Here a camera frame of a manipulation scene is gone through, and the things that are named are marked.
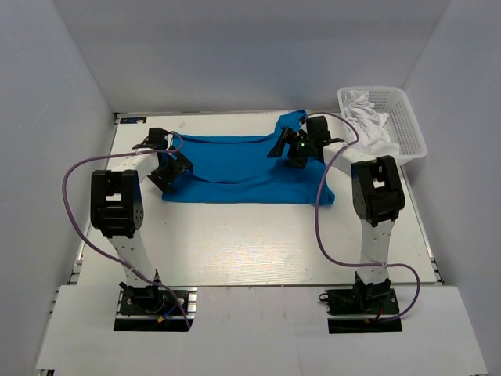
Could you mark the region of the blue t shirt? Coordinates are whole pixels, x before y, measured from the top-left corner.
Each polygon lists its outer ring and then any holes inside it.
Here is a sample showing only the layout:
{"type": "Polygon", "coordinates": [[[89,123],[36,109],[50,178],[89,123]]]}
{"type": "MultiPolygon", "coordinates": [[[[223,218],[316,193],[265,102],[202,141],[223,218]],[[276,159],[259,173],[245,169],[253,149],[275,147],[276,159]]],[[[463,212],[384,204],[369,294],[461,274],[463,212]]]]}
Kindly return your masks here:
{"type": "Polygon", "coordinates": [[[181,153],[193,163],[163,193],[164,201],[209,204],[315,204],[324,165],[308,159],[290,168],[287,158],[268,158],[281,131],[297,131],[305,110],[280,116],[272,133],[259,136],[182,135],[181,153]]]}

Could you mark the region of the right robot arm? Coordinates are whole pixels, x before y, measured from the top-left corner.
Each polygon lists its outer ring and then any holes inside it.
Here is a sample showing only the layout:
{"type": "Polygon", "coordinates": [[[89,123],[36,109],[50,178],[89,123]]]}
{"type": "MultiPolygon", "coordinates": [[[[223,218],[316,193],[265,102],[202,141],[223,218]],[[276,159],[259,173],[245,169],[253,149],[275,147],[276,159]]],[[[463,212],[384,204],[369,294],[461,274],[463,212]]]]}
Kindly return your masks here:
{"type": "Polygon", "coordinates": [[[334,152],[334,159],[326,163],[326,169],[335,167],[351,178],[352,202],[361,221],[362,243],[359,263],[344,264],[355,268],[352,288],[327,290],[319,300],[329,306],[332,316],[366,314],[380,318],[395,296],[387,262],[391,231],[405,206],[398,169],[391,156],[370,156],[329,136],[325,125],[312,134],[284,128],[268,156],[281,157],[288,146],[286,165],[303,168],[310,157],[322,161],[325,148],[334,152]]]}

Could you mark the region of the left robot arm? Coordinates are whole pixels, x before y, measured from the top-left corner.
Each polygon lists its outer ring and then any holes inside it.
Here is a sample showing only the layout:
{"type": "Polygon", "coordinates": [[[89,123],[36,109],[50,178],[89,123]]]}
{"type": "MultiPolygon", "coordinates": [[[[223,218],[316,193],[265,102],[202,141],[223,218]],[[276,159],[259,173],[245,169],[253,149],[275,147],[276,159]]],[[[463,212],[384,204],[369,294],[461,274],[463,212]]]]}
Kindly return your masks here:
{"type": "Polygon", "coordinates": [[[193,163],[182,153],[151,153],[145,150],[126,157],[108,170],[96,170],[91,178],[91,223],[112,244],[122,263],[123,315],[167,315],[184,305],[160,286],[159,273],[150,262],[140,228],[144,220],[141,182],[150,179],[162,192],[193,163]]]}

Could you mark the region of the white crumpled t shirt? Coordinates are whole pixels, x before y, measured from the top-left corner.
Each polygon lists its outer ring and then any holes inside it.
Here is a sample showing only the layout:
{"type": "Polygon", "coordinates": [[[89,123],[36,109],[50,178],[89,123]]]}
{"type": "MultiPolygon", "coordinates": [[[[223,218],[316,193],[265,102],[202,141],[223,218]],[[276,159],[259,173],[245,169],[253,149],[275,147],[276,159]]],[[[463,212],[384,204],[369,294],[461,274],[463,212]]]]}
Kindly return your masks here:
{"type": "Polygon", "coordinates": [[[344,117],[359,135],[359,142],[355,145],[357,149],[375,157],[400,154],[400,146],[391,141],[384,129],[389,115],[375,111],[368,91],[348,90],[343,96],[342,108],[344,117]]]}

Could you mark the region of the white plastic basket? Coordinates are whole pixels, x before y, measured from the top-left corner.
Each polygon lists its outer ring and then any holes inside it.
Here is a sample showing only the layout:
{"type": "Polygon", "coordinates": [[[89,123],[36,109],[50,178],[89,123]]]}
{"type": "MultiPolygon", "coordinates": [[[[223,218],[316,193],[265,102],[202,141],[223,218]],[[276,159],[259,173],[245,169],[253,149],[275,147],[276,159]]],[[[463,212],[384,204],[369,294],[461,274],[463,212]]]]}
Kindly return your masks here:
{"type": "Polygon", "coordinates": [[[384,130],[390,141],[400,146],[399,163],[421,159],[427,155],[427,146],[420,126],[405,92],[397,87],[354,86],[343,87],[337,91],[341,115],[345,116],[344,99],[348,92],[367,92],[368,100],[379,114],[388,114],[384,130]]]}

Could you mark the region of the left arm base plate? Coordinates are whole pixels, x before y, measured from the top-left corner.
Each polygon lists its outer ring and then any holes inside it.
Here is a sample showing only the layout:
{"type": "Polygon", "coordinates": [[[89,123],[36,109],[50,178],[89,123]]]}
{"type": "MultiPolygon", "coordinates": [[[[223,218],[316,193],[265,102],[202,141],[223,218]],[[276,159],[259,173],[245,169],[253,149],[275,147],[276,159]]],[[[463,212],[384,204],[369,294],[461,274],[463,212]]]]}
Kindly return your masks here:
{"type": "Polygon", "coordinates": [[[195,319],[195,287],[168,292],[156,286],[131,287],[122,282],[120,288],[116,332],[186,333],[195,319]]]}

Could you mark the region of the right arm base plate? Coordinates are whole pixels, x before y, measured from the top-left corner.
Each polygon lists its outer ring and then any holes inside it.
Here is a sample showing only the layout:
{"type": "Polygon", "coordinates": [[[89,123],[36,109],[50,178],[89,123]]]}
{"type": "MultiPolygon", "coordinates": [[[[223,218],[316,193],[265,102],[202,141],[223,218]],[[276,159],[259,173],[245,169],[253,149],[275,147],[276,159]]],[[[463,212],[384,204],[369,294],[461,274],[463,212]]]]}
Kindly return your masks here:
{"type": "Polygon", "coordinates": [[[377,298],[366,308],[355,299],[352,289],[330,289],[319,295],[327,306],[327,324],[330,334],[401,333],[398,299],[392,288],[385,298],[377,298]]]}

